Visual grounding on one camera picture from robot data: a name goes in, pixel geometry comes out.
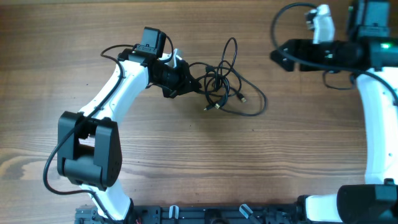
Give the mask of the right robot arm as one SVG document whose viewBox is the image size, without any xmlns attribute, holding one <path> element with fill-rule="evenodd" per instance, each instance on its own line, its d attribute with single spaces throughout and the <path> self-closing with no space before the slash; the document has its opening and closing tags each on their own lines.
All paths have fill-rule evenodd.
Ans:
<svg viewBox="0 0 398 224">
<path fill-rule="evenodd" d="M 364 183 L 344 185 L 330 195 L 298 198 L 292 223 L 397 222 L 397 39 L 389 29 L 389 1 L 353 1 L 347 40 L 335 40 L 330 8 L 306 3 L 312 39 L 275 44 L 271 59 L 291 72 L 349 72 L 359 91 L 366 128 Z"/>
</svg>

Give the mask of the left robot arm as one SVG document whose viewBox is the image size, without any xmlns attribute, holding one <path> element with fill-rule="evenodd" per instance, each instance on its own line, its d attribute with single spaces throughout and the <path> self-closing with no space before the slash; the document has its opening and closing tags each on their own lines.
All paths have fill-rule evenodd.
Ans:
<svg viewBox="0 0 398 224">
<path fill-rule="evenodd" d="M 118 57 L 110 58 L 116 68 L 101 91 L 79 112 L 66 111 L 58 121 L 58 143 L 45 164 L 44 184 L 52 190 L 48 171 L 56 159 L 58 174 L 80 186 L 79 194 L 91 196 L 96 222 L 139 221 L 118 180 L 123 161 L 118 124 L 135 98 L 152 85 L 160 87 L 166 98 L 201 88 L 177 49 L 164 53 L 169 39 L 161 30 L 145 27 L 140 43 L 123 44 Z"/>
</svg>

